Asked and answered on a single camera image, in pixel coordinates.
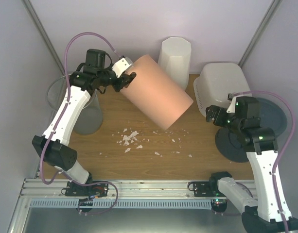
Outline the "peach plastic waste bin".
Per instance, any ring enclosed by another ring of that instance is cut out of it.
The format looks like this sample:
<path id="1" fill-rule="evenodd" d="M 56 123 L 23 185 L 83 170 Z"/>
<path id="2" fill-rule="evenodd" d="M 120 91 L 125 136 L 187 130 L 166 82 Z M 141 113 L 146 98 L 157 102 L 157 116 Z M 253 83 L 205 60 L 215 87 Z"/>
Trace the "peach plastic waste bin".
<path id="1" fill-rule="evenodd" d="M 163 130 L 172 126 L 192 105 L 192 98 L 149 56 L 128 70 L 136 77 L 120 92 Z"/>

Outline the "translucent white plastic tub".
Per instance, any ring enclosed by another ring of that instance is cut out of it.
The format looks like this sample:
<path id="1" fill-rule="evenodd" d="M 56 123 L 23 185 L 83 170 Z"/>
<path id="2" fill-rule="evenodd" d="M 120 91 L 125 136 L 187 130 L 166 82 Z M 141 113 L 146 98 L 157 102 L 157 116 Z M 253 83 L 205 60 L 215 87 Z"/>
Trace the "translucent white plastic tub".
<path id="1" fill-rule="evenodd" d="M 250 91 L 242 69 L 235 63 L 209 63 L 193 82 L 198 109 L 206 116 L 206 108 L 216 105 L 228 108 L 228 94 Z"/>

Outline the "white faceted bin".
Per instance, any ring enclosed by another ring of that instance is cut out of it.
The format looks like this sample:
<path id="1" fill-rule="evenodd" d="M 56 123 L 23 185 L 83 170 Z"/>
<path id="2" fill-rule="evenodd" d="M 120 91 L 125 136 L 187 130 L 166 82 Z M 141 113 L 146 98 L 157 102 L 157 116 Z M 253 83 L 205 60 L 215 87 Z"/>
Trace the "white faceted bin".
<path id="1" fill-rule="evenodd" d="M 191 53 L 191 43 L 182 37 L 169 37 L 160 48 L 159 66 L 183 90 L 186 90 L 189 82 Z"/>

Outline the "grey translucent bin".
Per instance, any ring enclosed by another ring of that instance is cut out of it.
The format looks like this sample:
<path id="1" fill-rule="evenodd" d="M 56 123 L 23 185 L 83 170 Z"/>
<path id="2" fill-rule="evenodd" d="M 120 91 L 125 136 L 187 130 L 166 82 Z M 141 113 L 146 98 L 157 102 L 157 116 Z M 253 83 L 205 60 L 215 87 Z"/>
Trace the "grey translucent bin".
<path id="1" fill-rule="evenodd" d="M 54 80 L 46 91 L 46 102 L 56 113 L 66 92 L 65 76 Z M 103 123 L 103 113 L 100 108 L 98 91 L 95 90 L 81 111 L 73 130 L 80 135 L 90 135 L 99 130 Z"/>

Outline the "dark teal plastic bin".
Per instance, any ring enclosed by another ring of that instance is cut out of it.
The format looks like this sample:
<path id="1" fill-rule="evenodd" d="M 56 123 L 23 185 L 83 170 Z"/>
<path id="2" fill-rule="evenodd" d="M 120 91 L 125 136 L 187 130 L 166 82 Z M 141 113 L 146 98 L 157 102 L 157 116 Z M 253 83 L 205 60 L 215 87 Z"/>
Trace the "dark teal plastic bin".
<path id="1" fill-rule="evenodd" d="M 284 111 L 274 102 L 257 98 L 261 105 L 261 126 L 271 128 L 279 137 L 287 128 L 287 117 Z M 236 163 L 246 163 L 248 158 L 236 134 L 226 128 L 220 128 L 215 135 L 215 145 L 218 151 L 228 160 Z"/>

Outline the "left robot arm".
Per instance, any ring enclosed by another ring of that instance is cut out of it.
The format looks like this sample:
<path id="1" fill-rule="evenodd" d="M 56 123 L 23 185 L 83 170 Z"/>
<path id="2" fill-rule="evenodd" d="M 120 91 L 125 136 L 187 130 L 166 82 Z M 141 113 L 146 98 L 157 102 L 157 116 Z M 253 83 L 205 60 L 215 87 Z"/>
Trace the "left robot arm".
<path id="1" fill-rule="evenodd" d="M 41 136 L 33 137 L 32 145 L 40 157 L 39 175 L 44 184 L 52 183 L 43 176 L 43 164 L 47 163 L 76 183 L 76 190 L 82 196 L 93 192 L 93 183 L 88 181 L 89 172 L 79 164 L 77 151 L 69 147 L 72 130 L 96 90 L 112 86 L 120 92 L 136 77 L 135 72 L 126 73 L 133 65 L 129 58 L 122 56 L 106 67 L 107 56 L 108 53 L 103 50 L 87 51 L 85 62 L 66 76 L 66 94 L 53 121 Z"/>

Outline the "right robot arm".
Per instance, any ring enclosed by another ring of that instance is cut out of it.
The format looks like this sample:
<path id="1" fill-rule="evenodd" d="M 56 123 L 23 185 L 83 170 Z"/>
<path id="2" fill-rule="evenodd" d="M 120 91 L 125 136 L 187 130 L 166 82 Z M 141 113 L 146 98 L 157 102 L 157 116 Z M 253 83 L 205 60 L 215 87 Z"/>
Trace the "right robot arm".
<path id="1" fill-rule="evenodd" d="M 257 198 L 252 198 L 228 173 L 213 173 L 208 189 L 215 197 L 225 195 L 241 213 L 248 233 L 290 233 L 298 230 L 284 198 L 274 131 L 261 127 L 260 103 L 254 97 L 233 97 L 229 108 L 211 105 L 206 121 L 237 135 L 251 165 Z"/>

